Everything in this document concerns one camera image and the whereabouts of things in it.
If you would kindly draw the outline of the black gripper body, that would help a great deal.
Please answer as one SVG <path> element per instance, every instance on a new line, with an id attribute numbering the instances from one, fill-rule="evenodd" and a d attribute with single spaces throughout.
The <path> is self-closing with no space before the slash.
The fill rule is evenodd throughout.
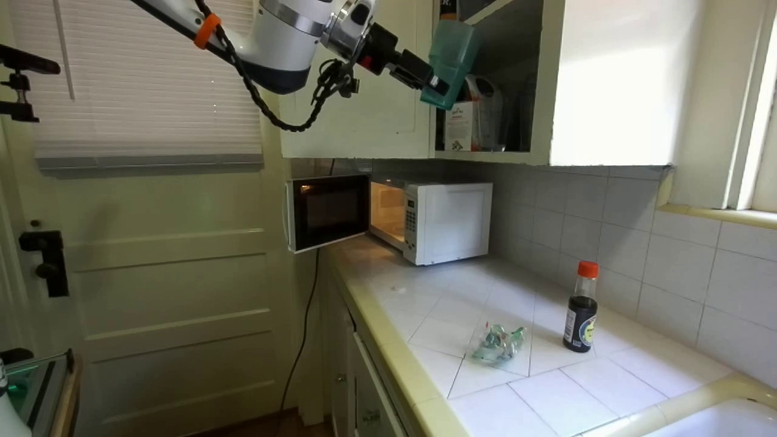
<path id="1" fill-rule="evenodd" d="M 358 63 L 375 75 L 389 69 L 397 79 L 413 89 L 439 89 L 442 79 L 436 75 L 433 66 L 409 48 L 399 51 L 397 43 L 397 34 L 382 23 L 371 23 L 358 54 Z"/>

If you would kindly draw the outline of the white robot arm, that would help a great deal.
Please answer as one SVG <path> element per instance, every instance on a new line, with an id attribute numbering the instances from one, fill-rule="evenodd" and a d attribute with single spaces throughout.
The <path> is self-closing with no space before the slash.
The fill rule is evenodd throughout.
<path id="1" fill-rule="evenodd" d="M 249 34 L 216 37 L 220 18 L 205 0 L 133 0 L 141 10 L 190 37 L 200 48 L 230 60 L 260 88 L 289 95 L 306 85 L 315 48 L 375 75 L 389 69 L 415 89 L 444 92 L 448 83 L 413 51 L 399 51 L 399 37 L 382 27 L 377 0 L 258 0 Z"/>

